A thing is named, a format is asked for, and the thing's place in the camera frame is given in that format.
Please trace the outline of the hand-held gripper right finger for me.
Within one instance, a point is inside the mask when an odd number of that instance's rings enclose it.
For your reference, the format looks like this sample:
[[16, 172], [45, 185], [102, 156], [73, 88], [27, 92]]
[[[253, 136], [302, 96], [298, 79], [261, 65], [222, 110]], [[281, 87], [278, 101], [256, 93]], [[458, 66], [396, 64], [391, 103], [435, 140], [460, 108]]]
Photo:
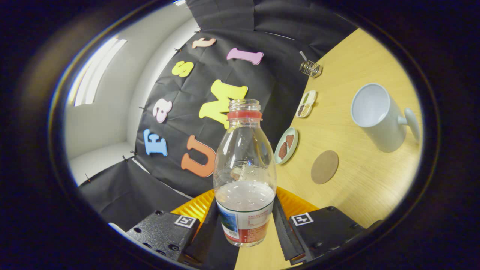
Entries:
[[280, 187], [273, 218], [283, 256], [291, 265], [325, 257], [367, 232], [338, 208], [318, 208]]

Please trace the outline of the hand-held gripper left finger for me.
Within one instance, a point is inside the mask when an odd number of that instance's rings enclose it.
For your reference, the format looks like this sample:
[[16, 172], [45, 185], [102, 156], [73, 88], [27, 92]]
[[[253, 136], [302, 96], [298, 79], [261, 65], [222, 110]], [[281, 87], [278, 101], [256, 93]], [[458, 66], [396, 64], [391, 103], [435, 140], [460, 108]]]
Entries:
[[218, 214], [214, 190], [168, 212], [156, 210], [125, 232], [147, 251], [187, 265], [202, 265], [209, 256]]

